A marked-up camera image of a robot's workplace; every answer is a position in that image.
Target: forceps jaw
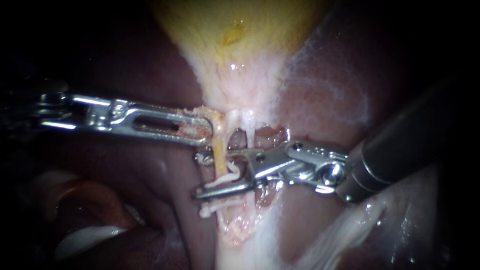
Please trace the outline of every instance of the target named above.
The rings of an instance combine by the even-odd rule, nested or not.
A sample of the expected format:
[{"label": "forceps jaw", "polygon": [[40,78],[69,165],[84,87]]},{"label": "forceps jaw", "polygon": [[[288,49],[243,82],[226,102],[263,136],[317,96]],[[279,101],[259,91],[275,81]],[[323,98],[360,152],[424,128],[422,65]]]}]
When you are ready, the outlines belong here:
[{"label": "forceps jaw", "polygon": [[152,139],[193,147],[207,145],[213,132],[213,126],[206,118],[188,114],[181,109],[80,94],[71,95],[71,100],[73,106],[86,106],[83,120],[46,121],[42,125]]}]

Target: white fibrous tissue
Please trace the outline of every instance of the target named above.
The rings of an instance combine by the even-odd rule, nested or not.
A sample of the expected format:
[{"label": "white fibrous tissue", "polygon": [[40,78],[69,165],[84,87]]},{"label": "white fibrous tissue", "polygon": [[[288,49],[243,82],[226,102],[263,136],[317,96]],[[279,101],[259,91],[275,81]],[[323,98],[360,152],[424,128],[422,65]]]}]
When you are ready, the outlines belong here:
[{"label": "white fibrous tissue", "polygon": [[[205,184],[206,188],[216,187],[222,183],[228,183],[240,178],[240,169],[238,166],[233,164],[233,162],[227,162],[226,166],[228,168],[228,173],[220,176],[215,181]],[[229,206],[237,206],[245,203],[245,199],[237,198],[227,198],[223,200],[215,200],[211,202],[204,202],[200,207],[200,217],[203,219],[210,218],[212,213],[227,208]]]}]

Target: white tissue strand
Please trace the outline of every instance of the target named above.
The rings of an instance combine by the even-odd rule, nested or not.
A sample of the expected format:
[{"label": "white tissue strand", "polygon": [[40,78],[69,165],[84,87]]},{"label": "white tissue strand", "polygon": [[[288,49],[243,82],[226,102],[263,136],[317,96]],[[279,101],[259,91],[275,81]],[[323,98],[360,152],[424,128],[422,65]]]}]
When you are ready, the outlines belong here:
[{"label": "white tissue strand", "polygon": [[116,226],[92,226],[67,235],[56,247],[55,260],[62,261],[85,252],[101,242],[127,231]]}]

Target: screw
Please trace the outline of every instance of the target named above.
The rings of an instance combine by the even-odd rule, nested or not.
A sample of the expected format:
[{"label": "screw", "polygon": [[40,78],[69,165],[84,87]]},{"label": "screw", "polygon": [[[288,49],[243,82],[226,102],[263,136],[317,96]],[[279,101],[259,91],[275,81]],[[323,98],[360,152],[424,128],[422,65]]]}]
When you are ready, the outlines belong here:
[{"label": "screw", "polygon": [[304,145],[301,142],[296,142],[292,145],[292,148],[296,151],[300,151],[303,147]]},{"label": "screw", "polygon": [[266,157],[262,153],[258,153],[255,157],[256,162],[258,163],[263,163],[265,161]]}]

